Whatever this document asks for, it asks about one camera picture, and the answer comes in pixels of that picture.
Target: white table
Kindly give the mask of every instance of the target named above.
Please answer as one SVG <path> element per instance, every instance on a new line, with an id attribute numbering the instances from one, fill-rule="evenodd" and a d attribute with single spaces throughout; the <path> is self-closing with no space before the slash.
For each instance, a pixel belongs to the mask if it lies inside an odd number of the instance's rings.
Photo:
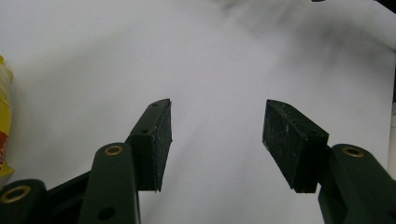
<path id="1" fill-rule="evenodd" d="M 151 102 L 173 101 L 161 193 L 142 222 L 322 223 L 262 145 L 265 101 L 294 105 L 329 145 L 386 167 L 396 16 L 371 0 L 8 1 L 11 181 L 48 189 L 91 169 Z"/>

